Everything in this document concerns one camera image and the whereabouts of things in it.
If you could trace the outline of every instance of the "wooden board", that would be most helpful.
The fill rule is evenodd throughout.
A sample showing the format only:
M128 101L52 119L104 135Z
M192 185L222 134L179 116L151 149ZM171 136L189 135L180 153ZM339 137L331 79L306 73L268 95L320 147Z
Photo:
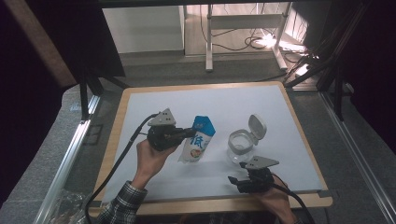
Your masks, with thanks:
M116 116L116 120L113 126L113 130L110 136L110 140L108 142L106 155L104 158L104 162L102 164L102 168L98 177L97 185L98 187L103 180L106 178L107 173L111 169L114 160L117 154L117 148L119 148L119 141L122 132L122 124L125 120L125 116L127 114L128 103L130 103L131 93L142 93L142 92L159 92L159 91L196 91L196 90L221 90L221 89L229 89L233 88L233 90L237 90L240 88L246 87L265 87L265 86L276 86L280 90L284 102L289 109L290 115L295 123L295 126L298 130L301 139L303 140L304 148L306 150L309 159L312 161L312 165L315 169L316 174L318 175L318 181L320 182L322 190L327 190L326 183L320 173L318 165L315 161L315 157L312 154L312 151L305 139L304 132L301 128L300 123L298 122L294 110L290 104L290 100L284 91L282 85L277 82L264 82L264 83L234 83L234 84L213 84L213 85L196 85L196 86L175 86L175 87L156 87L156 88L135 88L128 89L122 95L120 101L120 107L118 114ZM131 172L129 176L125 176L126 179L130 179L133 177L134 172ZM319 198L317 193L306 193L302 194L303 198L308 200L305 202L308 206L329 206L332 204L332 198ZM96 200L101 200L104 197L104 193L102 192ZM194 198L194 199L184 199L182 202L156 202L156 203L145 203L142 205L141 209L139 209L140 215L148 215L148 214L181 214L181 213L195 213L195 212L213 212L213 211L241 211L241 210L260 210L261 207L259 204L254 203L252 199L248 196L244 198L238 197L229 197L229 198ZM215 204L215 207L207 206L208 202L211 204ZM291 200L292 206L298 206L296 202Z

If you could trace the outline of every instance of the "plaid sleeve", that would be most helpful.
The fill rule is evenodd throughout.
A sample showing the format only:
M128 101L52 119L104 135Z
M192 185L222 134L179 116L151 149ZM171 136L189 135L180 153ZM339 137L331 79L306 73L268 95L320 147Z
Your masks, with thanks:
M99 214L97 221L103 224L131 224L136 220L136 211L148 192L136 189L127 181L117 197Z

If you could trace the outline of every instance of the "black curtain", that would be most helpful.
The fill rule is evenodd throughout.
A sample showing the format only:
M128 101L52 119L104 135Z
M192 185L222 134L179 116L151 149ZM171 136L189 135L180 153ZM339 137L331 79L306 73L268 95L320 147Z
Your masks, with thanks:
M87 1L26 0L77 80L82 74L123 77L105 15Z
M351 102L396 153L395 9L392 1L373 1L341 62L355 90Z
M0 205L55 121L62 89L0 1Z

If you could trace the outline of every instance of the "wooden frame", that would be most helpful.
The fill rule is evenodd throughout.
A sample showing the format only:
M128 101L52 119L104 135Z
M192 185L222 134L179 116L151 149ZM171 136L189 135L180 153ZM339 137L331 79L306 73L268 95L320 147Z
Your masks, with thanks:
M250 83L229 83L229 84L207 84L207 85L187 85L187 86L167 86L167 87L148 87L148 88L130 88L126 89L121 97L119 109L113 124L109 141L107 144L106 154L103 159L102 167L99 172L99 176L96 182L95 188L102 184L107 174L111 170L118 148L120 134L122 130L122 124L125 118L126 110L131 93L141 92L155 92L155 91L188 91L188 90L205 90L205 89L221 89L221 88L241 88L241 87L257 87L257 86L269 86L277 85L289 107L290 113L293 116L294 122L299 130L301 137L303 138L304 144L307 148L308 154L314 164L314 167L318 173L319 180L323 186L324 191L327 191L327 185L318 168L315 156L306 140L303 132L303 128L300 125L299 120L294 112L291 105L290 99L280 82L250 82ZM102 199L104 196L102 191L97 199ZM320 197L319 193L306 193L299 194L307 207L326 207L332 205L332 197L330 195L326 197ZM290 206L292 208L300 207L297 201L290 197ZM98 215L101 208L92 208L91 214ZM163 203L143 203L139 208L137 214L139 216L148 215L171 215L171 214L193 214L193 213L209 213L209 212L235 212L235 211L261 211L263 210L262 205L250 196L240 198L229 198L229 199L200 199L180 202L163 202Z

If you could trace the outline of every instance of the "white lid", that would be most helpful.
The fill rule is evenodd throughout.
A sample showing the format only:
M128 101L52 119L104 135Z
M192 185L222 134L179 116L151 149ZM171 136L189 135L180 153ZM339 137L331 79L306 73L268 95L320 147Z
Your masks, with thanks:
M259 140L263 139L267 133L267 125L265 125L264 120L260 118L259 115L254 114L250 115L250 118L248 119L248 127L253 135L253 143L254 145L257 145Z

